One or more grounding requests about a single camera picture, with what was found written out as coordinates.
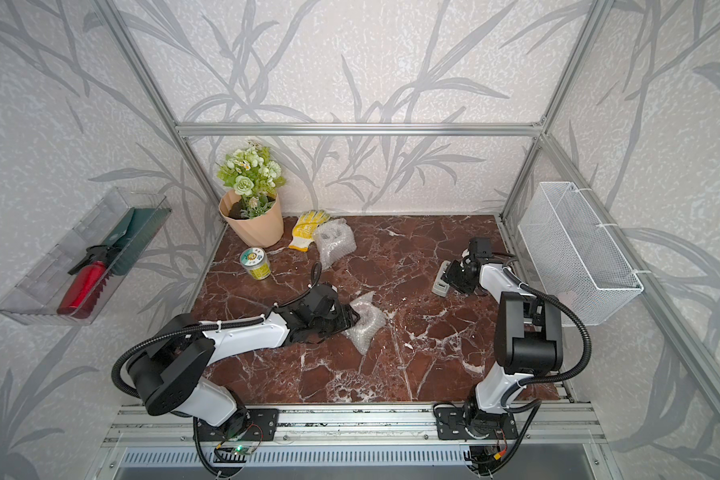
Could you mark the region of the clear bubble wrap sheet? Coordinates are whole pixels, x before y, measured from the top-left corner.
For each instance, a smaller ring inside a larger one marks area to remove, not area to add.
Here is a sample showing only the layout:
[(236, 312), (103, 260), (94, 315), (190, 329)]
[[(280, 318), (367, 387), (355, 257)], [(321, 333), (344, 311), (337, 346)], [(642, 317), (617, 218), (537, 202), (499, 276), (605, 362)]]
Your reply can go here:
[(323, 270), (329, 269), (336, 261), (357, 249), (354, 233), (343, 218), (320, 225), (314, 233), (313, 240)]
[(361, 355), (367, 354), (373, 337), (387, 323), (384, 312), (373, 303), (374, 294), (374, 291), (370, 291), (350, 302), (359, 320), (343, 332)]

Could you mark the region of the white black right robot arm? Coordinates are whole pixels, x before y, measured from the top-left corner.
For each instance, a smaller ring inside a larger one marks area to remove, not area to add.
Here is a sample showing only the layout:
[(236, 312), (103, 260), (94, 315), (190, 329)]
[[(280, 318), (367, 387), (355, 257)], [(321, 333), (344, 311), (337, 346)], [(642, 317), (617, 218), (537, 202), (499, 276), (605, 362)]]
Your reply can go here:
[[(562, 382), (588, 366), (593, 345), (583, 321), (558, 297), (528, 285), (510, 267), (514, 257), (493, 251), (491, 240), (474, 237), (462, 258), (448, 262), (439, 281), (462, 294), (482, 289), (498, 302), (494, 334), (495, 364), (477, 384), (464, 405), (467, 422), (496, 422), (512, 414), (533, 411), (534, 399), (514, 407), (512, 402), (531, 385)], [(577, 363), (561, 371), (564, 360), (562, 320), (568, 318), (582, 340)]]

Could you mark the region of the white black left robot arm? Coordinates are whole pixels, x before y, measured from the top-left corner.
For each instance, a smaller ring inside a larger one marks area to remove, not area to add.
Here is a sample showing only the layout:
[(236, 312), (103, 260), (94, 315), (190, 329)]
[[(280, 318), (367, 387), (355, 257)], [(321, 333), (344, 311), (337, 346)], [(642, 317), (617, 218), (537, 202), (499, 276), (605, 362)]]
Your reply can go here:
[(207, 367), (247, 352), (325, 340), (359, 320), (360, 314), (341, 302), (328, 283), (315, 284), (296, 299), (254, 317), (197, 321), (180, 314), (121, 354), (111, 380), (122, 393), (139, 399), (152, 416), (178, 413), (237, 432), (245, 428), (246, 408), (231, 390), (204, 376)]

